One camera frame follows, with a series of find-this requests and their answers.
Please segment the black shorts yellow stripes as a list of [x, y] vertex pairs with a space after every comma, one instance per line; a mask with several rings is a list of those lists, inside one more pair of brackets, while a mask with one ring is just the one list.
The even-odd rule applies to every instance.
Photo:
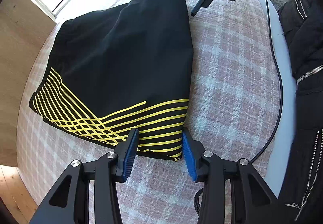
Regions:
[[131, 0], [61, 25], [29, 107], [109, 148], [136, 128], [138, 155], [177, 161], [192, 65], [186, 0]]

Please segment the pink white plaid cloth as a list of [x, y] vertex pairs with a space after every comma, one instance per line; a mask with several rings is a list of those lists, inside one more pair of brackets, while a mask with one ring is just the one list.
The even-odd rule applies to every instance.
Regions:
[[[269, 45], [264, 0], [214, 1], [190, 19], [194, 47], [186, 125], [221, 158], [253, 158], [269, 139], [279, 110], [279, 80]], [[73, 159], [93, 161], [104, 146], [43, 122], [28, 102], [39, 86], [58, 28], [39, 52], [27, 80], [18, 119], [18, 171], [40, 203]], [[194, 183], [184, 160], [138, 156], [117, 186], [124, 223], [196, 223]]]

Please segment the black jacket with zippers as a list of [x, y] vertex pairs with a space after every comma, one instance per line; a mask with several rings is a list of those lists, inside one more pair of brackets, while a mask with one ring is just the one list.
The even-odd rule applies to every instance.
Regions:
[[296, 80], [296, 132], [279, 200], [287, 223], [322, 223], [322, 3], [290, 0], [279, 19]]

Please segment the knotty pine plank panel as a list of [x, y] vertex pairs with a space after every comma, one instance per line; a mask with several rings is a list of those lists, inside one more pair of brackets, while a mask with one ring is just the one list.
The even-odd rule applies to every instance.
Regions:
[[38, 206], [24, 185], [18, 169], [1, 165], [1, 198], [18, 223], [29, 223]]

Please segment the light oak wooden board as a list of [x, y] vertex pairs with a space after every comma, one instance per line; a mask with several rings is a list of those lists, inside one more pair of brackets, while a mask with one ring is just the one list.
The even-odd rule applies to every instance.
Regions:
[[1, 165], [17, 167], [16, 134], [28, 75], [56, 23], [31, 0], [1, 1]]

